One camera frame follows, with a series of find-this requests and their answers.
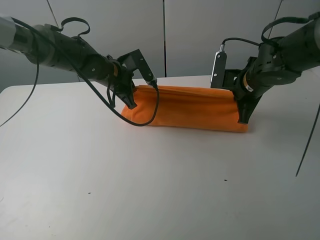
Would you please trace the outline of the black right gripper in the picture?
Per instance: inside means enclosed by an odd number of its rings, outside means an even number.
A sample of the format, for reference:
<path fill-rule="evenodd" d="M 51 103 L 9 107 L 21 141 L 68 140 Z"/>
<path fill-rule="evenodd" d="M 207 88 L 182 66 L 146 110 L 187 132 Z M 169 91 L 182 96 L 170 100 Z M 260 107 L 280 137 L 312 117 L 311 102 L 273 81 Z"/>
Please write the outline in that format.
<path fill-rule="evenodd" d="M 232 93 L 237 102 L 238 123 L 248 124 L 265 93 L 264 62 L 260 57 L 248 59 L 246 67 L 237 75 Z"/>

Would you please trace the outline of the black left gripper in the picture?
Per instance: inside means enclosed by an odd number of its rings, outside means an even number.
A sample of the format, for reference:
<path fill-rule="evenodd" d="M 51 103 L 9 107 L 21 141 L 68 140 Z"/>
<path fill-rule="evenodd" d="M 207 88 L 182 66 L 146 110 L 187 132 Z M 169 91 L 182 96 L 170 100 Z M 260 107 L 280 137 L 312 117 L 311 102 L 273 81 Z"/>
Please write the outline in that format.
<path fill-rule="evenodd" d="M 106 62 L 107 98 L 112 99 L 111 93 L 130 109 L 137 107 L 134 101 L 133 73 L 126 67 L 115 62 Z"/>

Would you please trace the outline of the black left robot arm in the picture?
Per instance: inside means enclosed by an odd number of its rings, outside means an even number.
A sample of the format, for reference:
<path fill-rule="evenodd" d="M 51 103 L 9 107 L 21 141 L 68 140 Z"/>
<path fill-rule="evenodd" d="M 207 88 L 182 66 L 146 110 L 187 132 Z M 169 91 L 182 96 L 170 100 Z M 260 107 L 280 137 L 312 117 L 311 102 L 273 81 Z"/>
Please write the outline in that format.
<path fill-rule="evenodd" d="M 33 64 L 78 73 L 109 87 L 129 109 L 137 106 L 132 78 L 141 59 L 138 49 L 118 58 L 103 56 L 79 37 L 66 36 L 47 24 L 28 29 L 10 16 L 0 18 L 0 46 L 25 55 Z"/>

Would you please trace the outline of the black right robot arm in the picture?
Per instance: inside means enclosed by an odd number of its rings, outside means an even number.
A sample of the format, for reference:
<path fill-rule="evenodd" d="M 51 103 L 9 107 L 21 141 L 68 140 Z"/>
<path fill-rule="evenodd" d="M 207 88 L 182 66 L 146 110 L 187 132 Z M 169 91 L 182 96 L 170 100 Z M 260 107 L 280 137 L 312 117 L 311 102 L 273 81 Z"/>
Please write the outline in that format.
<path fill-rule="evenodd" d="M 320 65 L 320 14 L 308 17 L 281 17 L 263 31 L 284 24 L 302 27 L 287 36 L 261 36 L 258 56 L 250 57 L 239 73 L 232 89 L 237 103 L 238 122 L 247 124 L 262 95 L 274 86 L 293 83 L 302 72 Z"/>

